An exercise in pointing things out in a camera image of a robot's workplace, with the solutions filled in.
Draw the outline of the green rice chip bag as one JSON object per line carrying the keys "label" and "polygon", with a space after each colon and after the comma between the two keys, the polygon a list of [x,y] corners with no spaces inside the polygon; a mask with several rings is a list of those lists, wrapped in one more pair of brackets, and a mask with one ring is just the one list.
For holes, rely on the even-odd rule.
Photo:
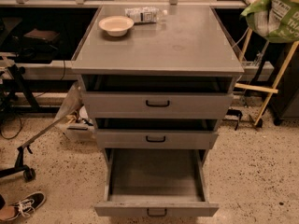
{"label": "green rice chip bag", "polygon": [[291,0],[258,0],[246,7],[241,16],[253,32],[271,43],[299,40],[299,3]]}

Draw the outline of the grey middle drawer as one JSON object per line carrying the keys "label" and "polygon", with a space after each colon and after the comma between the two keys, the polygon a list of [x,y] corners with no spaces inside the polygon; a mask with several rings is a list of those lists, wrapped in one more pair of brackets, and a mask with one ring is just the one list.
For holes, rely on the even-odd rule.
{"label": "grey middle drawer", "polygon": [[96,119],[100,147],[210,149],[218,137],[213,119]]}

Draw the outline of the black wheeled stand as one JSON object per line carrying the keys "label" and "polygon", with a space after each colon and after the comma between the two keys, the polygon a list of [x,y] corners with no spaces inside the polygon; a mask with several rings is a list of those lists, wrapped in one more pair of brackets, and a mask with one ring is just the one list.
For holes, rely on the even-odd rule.
{"label": "black wheeled stand", "polygon": [[27,149],[30,154],[32,154],[32,150],[30,149],[30,145],[34,143],[34,141],[39,138],[41,135],[46,133],[48,130],[50,130],[52,127],[54,127],[57,123],[59,123],[62,119],[56,119],[52,124],[47,126],[45,129],[37,133],[35,136],[27,140],[25,143],[23,143],[21,146],[17,148],[18,150],[18,156],[15,161],[15,164],[12,168],[4,169],[0,171],[0,178],[9,176],[9,175],[15,175],[16,173],[22,172],[23,178],[26,182],[32,181],[36,178],[36,172],[33,168],[30,168],[28,165],[25,165],[23,163],[24,158],[24,150]]}

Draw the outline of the wooden easel frame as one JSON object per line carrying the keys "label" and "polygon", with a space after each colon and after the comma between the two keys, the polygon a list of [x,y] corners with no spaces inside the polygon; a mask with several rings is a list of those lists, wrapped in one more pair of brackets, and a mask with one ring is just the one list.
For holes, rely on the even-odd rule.
{"label": "wooden easel frame", "polygon": [[[248,47],[248,43],[249,43],[249,40],[250,40],[250,37],[251,37],[251,34],[252,33],[255,33],[253,32],[249,27],[248,27],[248,33],[247,33],[247,38],[246,38],[246,41],[243,45],[243,49],[242,51],[240,52],[240,55],[239,55],[239,61],[242,61],[243,60],[243,57],[245,55],[245,52],[247,50],[247,47]],[[262,51],[262,55],[261,57],[263,57],[264,53],[265,53],[265,50],[267,49],[268,45],[270,44],[271,42],[266,40],[266,43],[263,47],[263,51]],[[270,88],[266,88],[266,87],[261,87],[261,86],[255,86],[255,85],[246,85],[246,84],[242,84],[242,83],[236,83],[235,86],[237,88],[240,88],[240,89],[244,89],[244,90],[252,90],[252,91],[261,91],[261,92],[266,92],[267,93],[267,96],[265,98],[265,100],[263,101],[263,105],[262,105],[262,108],[260,109],[260,112],[257,116],[256,119],[253,119],[252,117],[249,117],[249,121],[251,122],[251,125],[254,127],[254,128],[262,128],[263,127],[263,122],[262,122],[262,115],[263,115],[263,112],[265,111],[265,109],[267,108],[267,105],[270,101],[270,99],[272,98],[273,94],[274,93],[278,93],[278,89],[277,89],[277,86],[278,86],[278,83],[280,82],[282,76],[284,75],[285,71],[286,71],[286,68],[288,67],[290,61],[291,61],[291,58],[293,56],[293,54],[296,52],[297,48],[298,48],[298,45],[299,45],[299,40],[298,41],[295,41],[295,42],[292,42],[291,43],[291,48],[289,50],[289,53],[288,55],[286,56],[286,58],[284,59],[284,62],[283,64],[281,65],[279,71],[278,71],[278,74],[272,84],[272,86]]]}

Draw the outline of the white paper bowl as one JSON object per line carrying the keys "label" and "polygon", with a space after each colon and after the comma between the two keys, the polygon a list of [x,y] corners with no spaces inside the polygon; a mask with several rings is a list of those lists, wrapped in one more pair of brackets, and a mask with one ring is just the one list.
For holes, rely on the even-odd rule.
{"label": "white paper bowl", "polygon": [[110,36],[120,37],[127,34],[134,26],[134,21],[125,16],[110,16],[100,20],[98,25]]}

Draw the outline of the dark box on shelf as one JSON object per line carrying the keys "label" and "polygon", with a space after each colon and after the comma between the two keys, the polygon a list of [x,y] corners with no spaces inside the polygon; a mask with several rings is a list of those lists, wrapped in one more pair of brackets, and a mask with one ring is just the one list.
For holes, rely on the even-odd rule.
{"label": "dark box on shelf", "polygon": [[55,31],[41,31],[38,29],[33,29],[32,31],[26,33],[23,37],[27,40],[53,43],[58,39],[59,35],[60,34]]}

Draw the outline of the black and white sneaker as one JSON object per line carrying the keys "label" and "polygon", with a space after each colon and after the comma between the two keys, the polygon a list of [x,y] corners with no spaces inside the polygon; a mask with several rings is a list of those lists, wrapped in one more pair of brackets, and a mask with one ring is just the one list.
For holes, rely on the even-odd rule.
{"label": "black and white sneaker", "polygon": [[45,201],[46,195],[41,191],[34,192],[13,204],[7,204],[4,197],[0,195],[0,221],[11,221],[19,216],[29,217]]}

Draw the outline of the grey drawer cabinet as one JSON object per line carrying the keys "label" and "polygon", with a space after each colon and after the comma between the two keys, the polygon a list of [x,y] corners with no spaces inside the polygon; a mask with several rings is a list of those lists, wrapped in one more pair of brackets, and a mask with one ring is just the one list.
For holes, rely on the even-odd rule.
{"label": "grey drawer cabinet", "polygon": [[230,80],[243,68],[209,6],[169,6],[156,23],[134,26],[112,37],[93,24],[72,69],[82,87],[84,75],[218,77]]}

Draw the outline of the clear plastic water bottle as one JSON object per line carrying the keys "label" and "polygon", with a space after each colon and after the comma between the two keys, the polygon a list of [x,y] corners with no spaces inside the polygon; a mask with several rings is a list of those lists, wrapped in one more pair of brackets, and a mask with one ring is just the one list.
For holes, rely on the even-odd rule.
{"label": "clear plastic water bottle", "polygon": [[157,7],[134,7],[125,9],[125,15],[132,19],[134,23],[156,23],[161,17],[167,14],[167,10]]}

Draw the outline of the grey bottom drawer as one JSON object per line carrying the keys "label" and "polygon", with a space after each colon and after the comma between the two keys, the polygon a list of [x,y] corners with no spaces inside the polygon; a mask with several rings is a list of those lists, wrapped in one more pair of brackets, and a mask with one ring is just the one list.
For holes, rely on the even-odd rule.
{"label": "grey bottom drawer", "polygon": [[212,217],[202,159],[192,149],[110,151],[100,217]]}

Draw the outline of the grey top drawer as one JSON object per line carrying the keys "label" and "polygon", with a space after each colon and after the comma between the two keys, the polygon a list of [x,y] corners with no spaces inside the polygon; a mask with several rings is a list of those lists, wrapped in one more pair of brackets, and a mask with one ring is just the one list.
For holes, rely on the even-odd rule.
{"label": "grey top drawer", "polygon": [[92,118],[221,119],[233,95],[218,77],[84,75]]}

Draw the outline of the grey drawer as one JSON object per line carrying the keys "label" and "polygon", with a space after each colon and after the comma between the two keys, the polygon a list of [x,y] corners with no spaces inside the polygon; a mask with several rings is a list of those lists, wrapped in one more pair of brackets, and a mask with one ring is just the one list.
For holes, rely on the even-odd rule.
{"label": "grey drawer", "polygon": [[202,159],[192,149],[110,151],[100,217],[212,217]]}
{"label": "grey drawer", "polygon": [[100,147],[210,149],[218,137],[213,119],[96,119]]}
{"label": "grey drawer", "polygon": [[221,119],[233,95],[218,77],[84,75],[92,118]]}

